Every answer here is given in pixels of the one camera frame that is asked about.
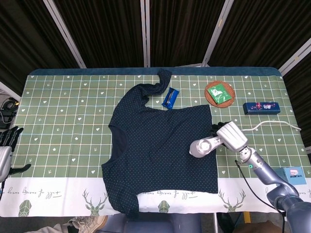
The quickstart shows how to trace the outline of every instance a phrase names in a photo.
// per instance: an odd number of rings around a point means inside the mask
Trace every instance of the dark navy t-shirt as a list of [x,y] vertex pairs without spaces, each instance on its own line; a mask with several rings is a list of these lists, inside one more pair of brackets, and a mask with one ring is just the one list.
[[138,84],[113,112],[110,160],[102,165],[108,198],[115,210],[138,214],[137,194],[161,189],[217,193],[216,152],[189,154],[190,144],[211,136],[208,105],[158,110],[146,107],[148,95],[167,88],[171,72],[160,70],[160,83]]

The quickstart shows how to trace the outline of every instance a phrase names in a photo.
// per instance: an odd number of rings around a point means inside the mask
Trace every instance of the person's foot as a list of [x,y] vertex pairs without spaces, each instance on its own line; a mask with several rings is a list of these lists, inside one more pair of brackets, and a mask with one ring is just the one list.
[[86,216],[75,217],[69,222],[79,229],[79,233],[94,233],[96,230],[104,227],[108,220],[108,216]]

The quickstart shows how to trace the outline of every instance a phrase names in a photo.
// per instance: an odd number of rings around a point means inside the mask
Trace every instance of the cork coaster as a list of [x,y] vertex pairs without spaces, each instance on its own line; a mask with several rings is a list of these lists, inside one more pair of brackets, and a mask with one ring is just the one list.
[[[223,103],[220,103],[220,104],[217,104],[214,99],[212,98],[212,96],[210,96],[209,92],[207,91],[207,89],[211,88],[212,86],[215,86],[217,84],[222,84],[225,88],[225,90],[228,92],[228,94],[231,96],[232,99],[226,101],[226,102],[223,102]],[[234,99],[235,99],[235,92],[233,90],[233,88],[227,84],[226,82],[223,82],[223,81],[213,81],[211,82],[210,84],[208,84],[206,87],[205,87],[205,97],[206,99],[208,100],[208,102],[215,106],[215,107],[219,107],[219,108],[226,108],[226,107],[229,107],[231,104],[233,104],[234,102]]]

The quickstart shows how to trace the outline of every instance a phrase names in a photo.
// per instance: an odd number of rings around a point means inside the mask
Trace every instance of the green box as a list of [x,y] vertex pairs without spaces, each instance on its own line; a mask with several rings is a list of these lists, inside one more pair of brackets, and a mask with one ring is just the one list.
[[222,84],[213,86],[207,90],[217,104],[226,102],[231,99],[231,96],[225,90]]

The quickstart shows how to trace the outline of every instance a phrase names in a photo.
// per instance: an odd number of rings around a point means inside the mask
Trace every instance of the robotic hand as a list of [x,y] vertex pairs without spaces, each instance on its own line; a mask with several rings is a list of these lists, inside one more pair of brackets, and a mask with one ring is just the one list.
[[240,153],[241,163],[249,168],[264,184],[278,184],[267,194],[269,202],[279,210],[286,211],[292,233],[311,232],[311,203],[304,202],[291,184],[280,178],[276,172],[253,149],[248,147],[247,138],[234,122],[213,125],[216,137],[207,137],[194,141],[190,154],[201,158],[224,144],[229,150]]
[[23,168],[11,168],[12,152],[15,150],[18,136],[23,131],[23,128],[18,126],[10,130],[0,133],[0,199],[4,189],[4,182],[9,175],[22,173],[30,168],[30,164],[25,165]]

